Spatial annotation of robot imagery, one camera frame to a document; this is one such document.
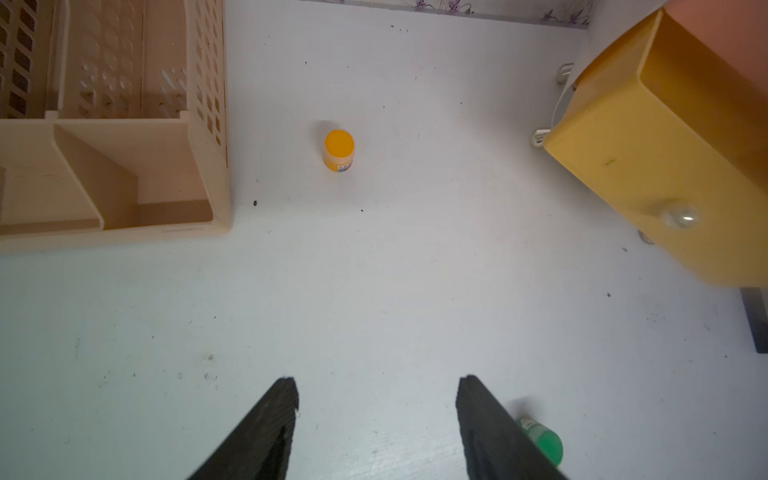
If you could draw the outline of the beige desk file organizer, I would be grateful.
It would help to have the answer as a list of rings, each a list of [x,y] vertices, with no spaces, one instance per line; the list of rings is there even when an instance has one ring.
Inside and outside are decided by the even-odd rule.
[[[2,0],[1,250],[232,226],[221,1]]]

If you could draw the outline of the green paint can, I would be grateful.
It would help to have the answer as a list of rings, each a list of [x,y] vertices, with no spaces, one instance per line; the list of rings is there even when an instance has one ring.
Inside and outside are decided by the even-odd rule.
[[[517,422],[544,456],[559,467],[564,457],[564,446],[559,435],[530,417],[521,417]]]

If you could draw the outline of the yellow drawer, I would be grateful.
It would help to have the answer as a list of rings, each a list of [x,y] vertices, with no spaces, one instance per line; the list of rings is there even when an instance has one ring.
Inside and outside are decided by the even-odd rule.
[[[577,80],[544,149],[703,281],[767,283],[767,98],[666,11]]]

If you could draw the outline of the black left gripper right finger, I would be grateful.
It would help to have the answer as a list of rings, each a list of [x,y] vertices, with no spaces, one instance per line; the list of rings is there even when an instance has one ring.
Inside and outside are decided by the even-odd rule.
[[[470,479],[563,479],[481,380],[459,380],[456,409]]]

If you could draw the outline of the white oval drawer cabinet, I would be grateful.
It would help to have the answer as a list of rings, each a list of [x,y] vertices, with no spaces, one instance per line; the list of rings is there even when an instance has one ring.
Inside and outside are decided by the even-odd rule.
[[[561,93],[549,124],[537,128],[530,136],[530,144],[541,150],[546,136],[563,119],[577,88],[577,81],[593,66],[598,57],[625,33],[666,4],[664,0],[608,0],[594,1],[587,38],[574,63],[558,68],[555,80]]]

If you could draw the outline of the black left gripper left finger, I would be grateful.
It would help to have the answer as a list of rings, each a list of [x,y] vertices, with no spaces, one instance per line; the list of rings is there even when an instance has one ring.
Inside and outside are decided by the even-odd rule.
[[[277,379],[193,479],[284,479],[299,410],[292,377]]]

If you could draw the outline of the pink top drawer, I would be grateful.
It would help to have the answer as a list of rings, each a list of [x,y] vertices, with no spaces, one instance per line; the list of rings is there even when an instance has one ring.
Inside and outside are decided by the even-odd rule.
[[[664,10],[767,93],[767,0],[674,0]]]

